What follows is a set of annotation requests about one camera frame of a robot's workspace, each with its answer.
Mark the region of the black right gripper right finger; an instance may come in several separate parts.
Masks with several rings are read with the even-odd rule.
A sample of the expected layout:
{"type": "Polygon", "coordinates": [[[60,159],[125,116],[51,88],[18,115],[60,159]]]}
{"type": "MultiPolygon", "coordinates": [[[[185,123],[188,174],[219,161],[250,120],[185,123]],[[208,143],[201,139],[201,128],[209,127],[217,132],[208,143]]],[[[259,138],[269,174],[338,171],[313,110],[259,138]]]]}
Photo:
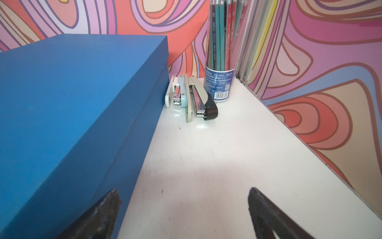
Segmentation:
{"type": "Polygon", "coordinates": [[[312,239],[259,189],[253,187],[248,196],[249,213],[258,239],[312,239]]]}

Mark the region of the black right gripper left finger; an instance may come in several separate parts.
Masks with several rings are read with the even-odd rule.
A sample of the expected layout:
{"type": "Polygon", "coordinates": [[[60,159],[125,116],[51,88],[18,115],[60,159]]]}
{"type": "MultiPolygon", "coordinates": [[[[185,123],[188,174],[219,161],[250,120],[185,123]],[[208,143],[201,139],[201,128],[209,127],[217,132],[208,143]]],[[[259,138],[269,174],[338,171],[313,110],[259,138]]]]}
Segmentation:
{"type": "Polygon", "coordinates": [[[56,238],[110,239],[120,205],[118,191],[110,190],[56,238]]]}

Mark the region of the blue shoebox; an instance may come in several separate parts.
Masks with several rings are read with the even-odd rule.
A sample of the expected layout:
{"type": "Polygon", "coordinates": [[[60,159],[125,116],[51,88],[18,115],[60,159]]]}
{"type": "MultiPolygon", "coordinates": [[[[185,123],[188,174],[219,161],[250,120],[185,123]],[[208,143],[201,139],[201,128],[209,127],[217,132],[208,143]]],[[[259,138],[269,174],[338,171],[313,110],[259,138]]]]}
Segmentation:
{"type": "Polygon", "coordinates": [[[110,191],[117,238],[168,58],[164,35],[62,34],[1,54],[1,238],[55,238],[110,191]]]}

